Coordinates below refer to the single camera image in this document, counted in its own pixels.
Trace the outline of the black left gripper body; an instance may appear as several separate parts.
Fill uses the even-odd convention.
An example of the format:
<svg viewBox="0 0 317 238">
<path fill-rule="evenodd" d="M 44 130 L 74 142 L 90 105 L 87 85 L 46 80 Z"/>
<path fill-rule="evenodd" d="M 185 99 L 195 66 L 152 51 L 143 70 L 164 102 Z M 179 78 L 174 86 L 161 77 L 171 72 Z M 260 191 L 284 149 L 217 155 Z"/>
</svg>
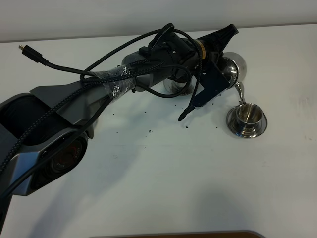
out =
<svg viewBox="0 0 317 238">
<path fill-rule="evenodd" d="M 229 83 L 217 66 L 220 58 L 223 56 L 223 52 L 218 53 L 209 51 L 204 45 L 202 48 L 205 49 L 206 56 L 203 59 L 203 72 L 200 79 L 200 85 L 203 89 L 227 89 Z"/>
</svg>

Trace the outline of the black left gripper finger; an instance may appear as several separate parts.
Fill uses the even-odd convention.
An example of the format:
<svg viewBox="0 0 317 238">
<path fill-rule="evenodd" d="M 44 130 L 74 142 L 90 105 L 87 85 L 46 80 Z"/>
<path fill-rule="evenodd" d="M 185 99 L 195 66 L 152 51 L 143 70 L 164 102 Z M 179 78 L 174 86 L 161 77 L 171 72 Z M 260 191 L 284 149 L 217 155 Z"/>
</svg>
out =
<svg viewBox="0 0 317 238">
<path fill-rule="evenodd" d="M 198 40 L 202 42 L 209 51 L 221 53 L 230 40 L 237 34 L 238 29 L 235 27 L 235 25 L 230 24 L 225 28 L 199 37 Z"/>
</svg>

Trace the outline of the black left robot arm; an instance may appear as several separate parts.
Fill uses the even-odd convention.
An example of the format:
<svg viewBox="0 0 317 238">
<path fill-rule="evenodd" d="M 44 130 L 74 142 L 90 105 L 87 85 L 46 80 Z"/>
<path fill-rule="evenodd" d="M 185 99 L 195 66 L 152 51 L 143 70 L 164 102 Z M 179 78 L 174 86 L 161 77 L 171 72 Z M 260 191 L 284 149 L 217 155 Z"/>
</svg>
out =
<svg viewBox="0 0 317 238">
<path fill-rule="evenodd" d="M 75 168 L 84 157 L 94 123 L 104 109 L 129 91 L 166 95 L 153 86 L 170 79 L 180 88 L 175 98 L 193 89 L 183 120 L 194 109 L 229 89 L 233 81 L 219 69 L 224 49 L 238 33 L 227 27 L 191 38 L 173 24 L 147 33 L 152 40 L 127 55 L 121 65 L 95 71 L 104 59 L 85 70 L 49 62 L 34 48 L 21 46 L 23 55 L 49 68 L 78 74 L 79 81 L 58 86 L 39 86 L 15 95 L 0 105 L 0 220 L 4 222 L 13 195 L 27 196 Z"/>
</svg>

